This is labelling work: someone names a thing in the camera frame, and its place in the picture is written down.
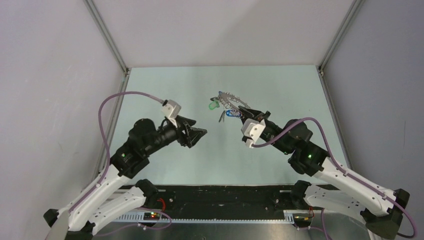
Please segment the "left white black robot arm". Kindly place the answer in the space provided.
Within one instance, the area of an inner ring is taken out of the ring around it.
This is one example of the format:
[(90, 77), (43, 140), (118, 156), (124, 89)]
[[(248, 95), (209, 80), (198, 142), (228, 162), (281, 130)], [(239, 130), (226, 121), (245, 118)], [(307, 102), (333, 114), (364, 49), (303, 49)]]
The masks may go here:
[(153, 208), (158, 202), (158, 189), (148, 179), (139, 180), (122, 196), (107, 199), (127, 184), (149, 164), (149, 157), (178, 142), (182, 147), (192, 148), (207, 134), (197, 128), (196, 121), (182, 116), (173, 124), (165, 118), (161, 126), (142, 118), (128, 132), (126, 142), (110, 158), (104, 171), (66, 207), (48, 209), (43, 218), (53, 227), (61, 216), (67, 216), (65, 240), (91, 240), (102, 228), (123, 214), (139, 208)]

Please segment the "large metal keyring with keys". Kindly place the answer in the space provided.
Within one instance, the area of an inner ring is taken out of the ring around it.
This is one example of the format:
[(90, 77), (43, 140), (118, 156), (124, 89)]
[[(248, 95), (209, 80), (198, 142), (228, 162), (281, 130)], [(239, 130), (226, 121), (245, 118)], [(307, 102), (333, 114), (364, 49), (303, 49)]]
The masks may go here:
[(214, 110), (223, 107), (222, 113), (220, 114), (219, 123), (225, 122), (225, 117), (238, 118), (242, 117), (242, 112), (238, 105), (241, 104), (244, 108), (250, 108), (250, 106), (230, 92), (219, 91), (217, 96), (210, 98), (208, 105), (209, 110)]

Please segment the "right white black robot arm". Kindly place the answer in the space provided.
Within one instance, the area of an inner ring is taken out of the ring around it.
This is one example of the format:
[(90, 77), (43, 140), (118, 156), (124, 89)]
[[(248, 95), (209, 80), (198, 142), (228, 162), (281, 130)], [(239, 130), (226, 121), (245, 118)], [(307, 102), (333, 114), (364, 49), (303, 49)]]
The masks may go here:
[(324, 189), (308, 181), (297, 181), (290, 202), (297, 209), (315, 207), (353, 218), (373, 234), (393, 240), (400, 235), (409, 193), (382, 187), (338, 162), (330, 147), (313, 143), (307, 118), (292, 119), (284, 127), (269, 120), (270, 113), (239, 106), (242, 140), (253, 149), (273, 146), (289, 156), (288, 163), (300, 175), (333, 186)]

